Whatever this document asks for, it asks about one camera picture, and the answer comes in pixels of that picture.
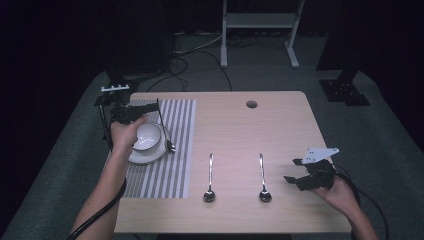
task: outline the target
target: metal rack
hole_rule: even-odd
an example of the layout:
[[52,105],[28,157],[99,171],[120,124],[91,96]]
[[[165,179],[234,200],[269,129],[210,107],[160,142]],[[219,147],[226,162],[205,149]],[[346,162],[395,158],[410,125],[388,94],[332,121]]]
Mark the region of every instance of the metal rack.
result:
[[299,68],[299,62],[293,50],[305,0],[299,0],[296,13],[228,13],[227,0],[223,0],[222,12],[222,44],[221,44],[221,67],[228,66],[227,60],[227,29],[228,28],[291,28],[289,41],[284,45],[293,68]]

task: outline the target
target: gray carpet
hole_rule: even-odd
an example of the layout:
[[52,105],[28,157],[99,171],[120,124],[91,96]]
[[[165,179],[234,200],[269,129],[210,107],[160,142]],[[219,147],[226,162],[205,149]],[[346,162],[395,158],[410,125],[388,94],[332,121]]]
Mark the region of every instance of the gray carpet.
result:
[[[187,49],[208,40],[210,38],[185,36],[179,38],[178,46]],[[340,149],[333,161],[347,169],[356,185],[378,202],[387,217],[391,239],[424,239],[424,155],[382,99],[376,84],[363,73],[358,73],[354,79],[355,86],[371,106],[329,103],[318,80],[337,78],[340,71],[315,71],[325,38],[296,39],[294,47],[301,65],[298,70],[290,67],[281,37],[251,40],[258,43],[228,51],[225,72],[233,91],[304,92],[327,146]],[[219,47],[202,49],[218,59],[219,50]],[[177,78],[170,78],[150,91],[229,91],[229,83],[216,59],[200,52],[181,58],[188,63],[187,70],[179,75],[183,84]],[[184,66],[182,60],[173,60],[174,73]],[[166,76],[169,74],[142,82],[139,91],[147,91]],[[105,73],[93,79],[3,239],[66,238],[108,154],[107,143],[102,140],[99,112],[93,106],[101,86],[107,83]],[[362,203],[383,238],[384,225],[378,211],[364,197]],[[156,235],[116,234],[115,237],[155,239]],[[255,239],[270,238],[264,235],[263,238],[255,236]],[[350,237],[349,234],[302,234],[292,235],[292,239]]]

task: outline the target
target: spoon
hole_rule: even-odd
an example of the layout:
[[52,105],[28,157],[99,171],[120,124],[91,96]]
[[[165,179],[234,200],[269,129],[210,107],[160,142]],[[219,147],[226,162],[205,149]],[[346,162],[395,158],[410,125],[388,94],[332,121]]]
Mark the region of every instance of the spoon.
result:
[[165,136],[165,149],[169,154],[174,155],[177,150],[175,148],[175,145],[168,138],[166,138],[165,126],[163,126],[162,113],[160,112],[160,107],[158,112],[160,117],[160,124],[162,125],[163,134]]
[[265,176],[264,176],[264,158],[262,153],[259,154],[259,163],[261,164],[261,174],[262,174],[262,191],[259,193],[259,198],[263,202],[271,201],[271,193],[269,193],[265,188]]
[[213,154],[209,155],[209,189],[203,195],[203,200],[205,202],[212,202],[215,200],[215,193],[212,191],[212,164],[213,164]]

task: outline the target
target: spoon bowl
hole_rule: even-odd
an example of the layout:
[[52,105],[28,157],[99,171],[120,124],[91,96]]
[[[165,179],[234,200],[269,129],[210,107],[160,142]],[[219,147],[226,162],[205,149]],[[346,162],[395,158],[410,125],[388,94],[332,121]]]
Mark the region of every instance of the spoon bowl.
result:
[[215,200],[215,192],[211,189],[208,189],[203,195],[203,200],[205,202],[212,202],[213,200]]
[[266,189],[259,193],[259,198],[262,202],[270,202],[272,200],[271,193],[269,193]]

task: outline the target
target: wooden table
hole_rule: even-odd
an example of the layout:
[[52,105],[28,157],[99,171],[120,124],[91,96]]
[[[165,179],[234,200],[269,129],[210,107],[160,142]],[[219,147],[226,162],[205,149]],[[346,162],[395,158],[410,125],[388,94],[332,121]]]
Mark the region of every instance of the wooden table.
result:
[[[196,99],[188,198],[123,198],[116,232],[349,232],[343,215],[283,176],[308,175],[295,166],[308,147],[326,147],[302,92],[135,93],[131,99]],[[256,108],[247,107],[255,101]],[[214,202],[203,201],[214,154]],[[264,157],[272,201],[259,199]]]

